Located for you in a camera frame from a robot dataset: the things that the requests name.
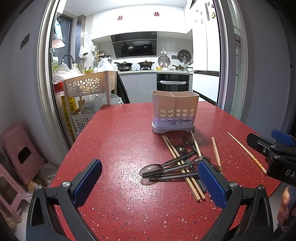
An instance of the human hand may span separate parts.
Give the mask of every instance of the human hand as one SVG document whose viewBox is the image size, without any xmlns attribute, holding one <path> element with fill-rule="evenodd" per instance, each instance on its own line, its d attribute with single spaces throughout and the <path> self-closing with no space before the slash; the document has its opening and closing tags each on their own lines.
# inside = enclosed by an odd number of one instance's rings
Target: human hand
<svg viewBox="0 0 296 241">
<path fill-rule="evenodd" d="M 280 224 L 283 224 L 289 216 L 289 204 L 290 204 L 290 194 L 289 194 L 289 186 L 283 193 L 281 198 L 281 206 L 279 209 L 279 214 L 277 215 L 277 220 Z M 296 216 L 296 208 L 292 211 L 292 215 Z"/>
</svg>

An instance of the spoon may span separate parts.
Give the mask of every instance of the spoon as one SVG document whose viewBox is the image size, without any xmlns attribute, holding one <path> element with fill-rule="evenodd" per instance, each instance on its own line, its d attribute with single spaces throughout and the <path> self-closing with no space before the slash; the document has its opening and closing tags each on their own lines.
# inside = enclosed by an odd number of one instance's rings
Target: spoon
<svg viewBox="0 0 296 241">
<path fill-rule="evenodd" d="M 222 167 L 219 165 L 213 165 L 211 163 L 211 159 L 207 156 L 200 156 L 200 157 L 193 158 L 193 160 L 191 162 L 195 163 L 195 162 L 200 162 L 202 160 L 207 160 L 217 172 L 220 172 L 220 173 L 222 172 Z"/>
<path fill-rule="evenodd" d="M 195 150 L 197 152 L 197 149 L 195 147 L 195 144 L 194 144 L 194 140 L 192 140 L 190 137 L 188 136 L 183 136 L 182 137 L 182 140 L 184 141 L 184 143 L 187 145 L 187 146 L 191 146 L 193 148 L 193 150 Z"/>
<path fill-rule="evenodd" d="M 160 173 L 172 172 L 172 171 L 176 171 L 176 170 L 179 170 L 179 169 L 184 169 L 184 168 L 189 167 L 189 166 L 197 166 L 199 162 L 200 162 L 200 160 L 196 159 L 195 161 L 192 161 L 192 162 L 189 161 L 189 163 L 184 163 L 184 164 L 176 165 L 176 166 L 173 166 L 173 167 L 163 168 L 162 170 L 156 170 L 156 171 L 152 171 L 152 172 L 145 172 L 145 173 L 143 173 L 142 177 L 143 178 L 148 178 L 148 177 L 151 177 L 151 176 L 159 175 Z"/>
<path fill-rule="evenodd" d="M 172 165 L 172 164 L 174 164 L 176 162 L 179 162 L 179 161 L 183 160 L 184 158 L 190 157 L 191 155 L 195 155 L 195 154 L 196 154 L 196 151 L 193 150 L 193 151 L 188 152 L 185 155 L 182 155 L 182 156 L 176 157 L 176 158 L 174 158 L 172 160 L 166 161 L 163 164 L 150 164 L 148 166 L 143 167 L 140 170 L 140 176 L 142 177 L 143 173 L 151 172 L 151 171 L 160 171 L 161 172 L 164 167 Z"/>
<path fill-rule="evenodd" d="M 197 171 L 170 174 L 170 175 L 153 176 L 153 177 L 149 177 L 149 181 L 168 180 L 168 179 L 176 179 L 176 178 L 186 178 L 186 177 L 192 177 L 192 176 L 194 176 L 196 174 L 197 174 Z"/>
<path fill-rule="evenodd" d="M 184 154 L 188 153 L 187 149 L 186 149 L 185 146 L 183 146 L 183 145 L 177 145 L 177 146 L 175 146 L 175 148 L 176 148 L 177 152 L 178 152 L 180 155 L 184 155 Z M 189 160 L 188 158 L 185 158 L 185 161 L 186 161 L 187 163 L 190 163 L 190 160 Z M 195 169 L 194 169 L 193 166 L 189 166 L 189 169 L 190 169 L 192 172 L 195 171 Z M 195 176 L 194 176 L 194 179 L 196 180 L 196 182 L 197 182 L 197 184 L 199 185 L 199 187 L 200 187 L 200 189 L 202 190 L 202 192 L 206 192 L 207 189 L 205 188 L 205 185 L 204 185 L 203 182 L 201 181 L 199 175 L 195 175 Z"/>
</svg>

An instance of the utensil holder base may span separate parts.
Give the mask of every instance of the utensil holder base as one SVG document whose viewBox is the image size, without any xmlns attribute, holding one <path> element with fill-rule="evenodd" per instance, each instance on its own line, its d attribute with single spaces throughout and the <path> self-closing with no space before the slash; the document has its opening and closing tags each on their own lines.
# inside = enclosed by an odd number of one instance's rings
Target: utensil holder base
<svg viewBox="0 0 296 241">
<path fill-rule="evenodd" d="M 169 131 L 186 131 L 186 132 L 191 132 L 194 131 L 195 126 L 188 126 L 188 127 L 181 127 L 181 126 L 176 126 L 176 127 L 156 127 L 152 123 L 152 130 L 156 134 L 164 134 Z"/>
</svg>

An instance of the beige basket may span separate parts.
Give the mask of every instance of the beige basket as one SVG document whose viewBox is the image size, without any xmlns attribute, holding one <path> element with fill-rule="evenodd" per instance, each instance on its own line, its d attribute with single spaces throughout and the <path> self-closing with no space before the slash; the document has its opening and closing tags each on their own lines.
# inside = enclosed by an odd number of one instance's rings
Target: beige basket
<svg viewBox="0 0 296 241">
<path fill-rule="evenodd" d="M 75 124 L 76 130 L 77 131 L 82 131 L 88 122 L 93 118 L 95 114 L 87 114 L 87 115 L 81 115 L 80 114 L 80 109 L 78 108 L 77 110 L 73 111 L 71 113 L 71 118 Z"/>
<path fill-rule="evenodd" d="M 69 97 L 110 93 L 115 89 L 116 71 L 86 74 L 65 82 Z"/>
<path fill-rule="evenodd" d="M 193 126 L 199 95 L 190 92 L 152 91 L 155 127 Z"/>
</svg>

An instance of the metal screw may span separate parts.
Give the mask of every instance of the metal screw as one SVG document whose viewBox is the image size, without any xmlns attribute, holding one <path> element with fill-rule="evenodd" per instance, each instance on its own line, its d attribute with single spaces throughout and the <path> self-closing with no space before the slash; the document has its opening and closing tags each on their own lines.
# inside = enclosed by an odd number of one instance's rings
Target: metal screw
<svg viewBox="0 0 296 241">
<path fill-rule="evenodd" d="M 38 184 L 38 185 L 36 185 L 36 187 L 35 187 L 36 190 L 40 190 L 41 188 L 42 188 L 42 185 L 41 185 L 41 184 Z"/>
<path fill-rule="evenodd" d="M 63 186 L 64 188 L 66 188 L 66 187 L 70 186 L 70 182 L 65 181 L 65 182 L 63 182 L 62 186 Z"/>
<path fill-rule="evenodd" d="M 262 185 L 259 185 L 258 188 L 259 188 L 259 190 L 261 190 L 261 191 L 264 191 L 264 190 L 265 190 L 265 187 L 262 186 Z"/>
<path fill-rule="evenodd" d="M 236 182 L 231 182 L 231 183 L 230 183 L 230 186 L 231 186 L 232 188 L 237 188 L 238 184 L 237 184 Z"/>
</svg>

